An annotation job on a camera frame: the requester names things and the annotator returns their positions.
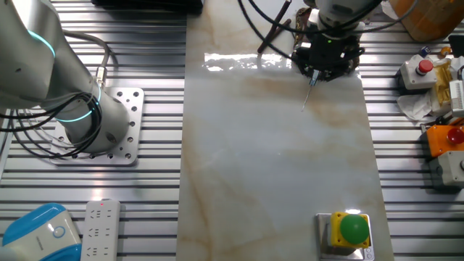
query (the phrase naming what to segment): electrical outlet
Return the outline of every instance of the electrical outlet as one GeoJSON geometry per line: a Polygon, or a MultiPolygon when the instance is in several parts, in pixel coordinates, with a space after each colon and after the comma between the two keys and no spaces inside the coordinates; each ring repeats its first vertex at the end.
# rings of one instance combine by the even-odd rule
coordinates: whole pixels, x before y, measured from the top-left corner
{"type": "Polygon", "coordinates": [[[115,200],[87,204],[81,261],[116,260],[119,214],[120,203],[115,200]]]}

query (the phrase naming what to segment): mounting plate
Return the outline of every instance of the mounting plate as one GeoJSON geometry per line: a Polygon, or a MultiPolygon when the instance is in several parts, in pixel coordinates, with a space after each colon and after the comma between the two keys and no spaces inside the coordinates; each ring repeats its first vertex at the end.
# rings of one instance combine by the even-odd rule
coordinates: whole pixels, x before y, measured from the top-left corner
{"type": "Polygon", "coordinates": [[[316,226],[318,229],[318,251],[321,261],[352,261],[352,260],[370,260],[375,258],[374,247],[372,243],[372,231],[369,234],[370,246],[367,249],[347,249],[343,247],[332,247],[328,245],[327,225],[330,223],[331,214],[317,214],[316,226]]]}
{"type": "MultiPolygon", "coordinates": [[[[118,99],[124,104],[129,113],[129,122],[134,122],[134,126],[130,126],[124,139],[114,147],[114,149],[104,154],[89,154],[80,153],[76,159],[71,157],[65,159],[51,159],[50,161],[57,166],[131,166],[134,165],[138,157],[138,140],[141,130],[141,121],[144,108],[144,91],[141,88],[105,88],[107,94],[118,99]]],[[[63,142],[69,143],[66,136],[65,127],[57,124],[54,136],[63,142]]],[[[52,146],[51,151],[55,153],[65,154],[66,151],[62,148],[52,146]]]]}

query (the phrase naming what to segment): orange object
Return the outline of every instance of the orange object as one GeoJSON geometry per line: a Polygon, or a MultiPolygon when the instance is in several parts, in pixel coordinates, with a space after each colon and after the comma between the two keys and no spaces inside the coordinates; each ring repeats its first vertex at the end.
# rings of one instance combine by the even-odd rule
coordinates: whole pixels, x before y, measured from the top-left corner
{"type": "Polygon", "coordinates": [[[440,54],[443,56],[447,56],[448,54],[451,54],[451,47],[443,47],[442,50],[440,51],[440,54]]]}
{"type": "MultiPolygon", "coordinates": [[[[390,0],[399,17],[414,0],[390,0]]],[[[464,1],[420,0],[402,24],[416,41],[431,41],[448,36],[464,19],[464,1]]]]}
{"type": "Polygon", "coordinates": [[[445,152],[464,151],[464,127],[435,125],[427,130],[428,147],[432,157],[445,152]]]}

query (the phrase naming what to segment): black box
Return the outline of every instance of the black box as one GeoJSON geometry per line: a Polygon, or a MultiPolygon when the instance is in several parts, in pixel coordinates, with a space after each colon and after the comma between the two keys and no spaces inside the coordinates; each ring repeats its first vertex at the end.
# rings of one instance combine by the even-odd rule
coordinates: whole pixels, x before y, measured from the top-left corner
{"type": "Polygon", "coordinates": [[[91,0],[91,2],[98,6],[163,8],[174,12],[201,14],[204,0],[91,0]]]}

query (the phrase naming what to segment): cable bundle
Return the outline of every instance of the cable bundle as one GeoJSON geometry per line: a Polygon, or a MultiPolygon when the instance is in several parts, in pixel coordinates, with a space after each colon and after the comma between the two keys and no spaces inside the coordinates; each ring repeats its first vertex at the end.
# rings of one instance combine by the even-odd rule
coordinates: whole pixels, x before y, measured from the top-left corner
{"type": "MultiPolygon", "coordinates": [[[[258,31],[258,29],[256,28],[256,26],[254,25],[254,23],[251,21],[247,11],[245,10],[245,6],[243,4],[243,0],[238,0],[239,2],[239,6],[240,6],[240,9],[243,13],[243,15],[245,16],[245,19],[246,21],[248,22],[249,26],[252,28],[252,30],[254,31],[254,33],[256,33],[256,35],[267,45],[269,46],[272,50],[274,50],[275,52],[277,52],[278,54],[280,54],[282,57],[284,58],[287,58],[287,59],[290,59],[296,63],[306,63],[307,61],[302,61],[300,59],[296,59],[294,57],[290,57],[288,54],[286,54],[285,52],[283,52],[282,50],[280,50],[279,48],[275,47],[271,42],[269,42],[268,40],[265,39],[265,37],[258,31]]],[[[346,23],[343,23],[343,24],[340,24],[340,25],[337,25],[333,28],[328,28],[328,29],[325,29],[325,30],[314,30],[314,31],[311,31],[311,30],[297,30],[297,29],[293,29],[293,28],[290,28],[289,26],[286,26],[286,25],[283,25],[283,24],[280,24],[279,22],[276,22],[274,21],[271,17],[267,16],[257,5],[256,3],[253,1],[253,0],[249,0],[249,3],[252,5],[252,7],[254,8],[254,10],[256,10],[256,12],[258,12],[261,17],[263,17],[264,19],[266,19],[268,22],[270,22],[271,24],[273,25],[276,25],[277,27],[279,28],[282,28],[284,30],[287,30],[289,32],[292,32],[292,33],[304,33],[304,34],[319,34],[319,33],[330,33],[330,32],[337,32],[337,31],[341,31],[347,27],[349,27],[350,25],[353,25],[355,24],[357,21],[361,20],[362,18],[364,18],[365,16],[369,15],[369,13],[371,13],[380,3],[382,2],[382,0],[373,0],[372,4],[370,4],[368,7],[366,7],[366,9],[364,11],[362,11],[358,16],[356,16],[355,18],[351,19],[350,21],[346,22],[346,23]]],[[[414,8],[418,5],[418,2],[419,0],[415,0],[413,5],[411,6],[411,8],[409,8],[409,10],[403,15],[401,16],[399,19],[391,22],[391,23],[388,23],[386,25],[383,25],[383,26],[379,26],[377,28],[371,28],[371,29],[367,29],[367,30],[361,30],[361,31],[352,31],[350,33],[352,34],[359,34],[359,33],[372,33],[372,32],[376,32],[376,31],[379,31],[379,30],[383,30],[383,29],[386,29],[386,28],[389,28],[393,25],[396,25],[398,22],[401,22],[403,21],[407,16],[409,16],[411,14],[411,12],[413,12],[414,8]]]]}
{"type": "Polygon", "coordinates": [[[95,141],[96,137],[99,135],[100,129],[102,128],[102,109],[95,98],[92,94],[89,93],[79,93],[79,94],[74,94],[70,98],[67,98],[66,101],[62,102],[60,105],[57,107],[50,109],[48,111],[42,112],[42,113],[28,113],[28,111],[23,110],[23,113],[20,113],[18,109],[12,110],[10,112],[10,115],[1,115],[0,118],[8,119],[10,120],[8,123],[7,128],[0,128],[0,131],[7,132],[7,133],[13,133],[14,137],[16,138],[17,142],[29,153],[31,153],[34,156],[37,156],[39,158],[44,158],[44,159],[58,159],[58,158],[63,158],[63,157],[76,157],[79,153],[83,152],[85,149],[87,149],[92,143],[95,141]],[[70,152],[65,153],[65,154],[59,154],[59,153],[54,153],[50,152],[47,148],[42,147],[39,143],[34,141],[28,131],[35,131],[43,140],[48,141],[49,143],[50,140],[47,138],[44,138],[42,135],[40,135],[37,130],[41,129],[41,127],[45,124],[47,124],[50,120],[52,120],[55,116],[57,116],[60,112],[62,112],[69,104],[71,104],[74,101],[77,100],[83,100],[87,103],[88,109],[92,112],[91,113],[91,128],[87,132],[87,134],[82,138],[81,141],[76,141],[73,144],[68,144],[69,146],[61,146],[61,145],[55,145],[52,144],[52,146],[58,146],[63,149],[70,150],[70,152]],[[47,118],[41,122],[37,120],[39,117],[47,116],[47,118]],[[17,120],[18,123],[20,124],[20,128],[15,127],[15,122],[14,120],[17,120]],[[28,126],[24,125],[23,120],[28,121],[28,126]],[[32,124],[30,120],[35,120],[37,123],[32,124]],[[39,154],[37,152],[34,152],[31,148],[27,147],[25,142],[22,141],[17,134],[18,132],[24,132],[28,140],[34,144],[37,148],[39,148],[41,151],[45,152],[45,154],[39,154]]]}

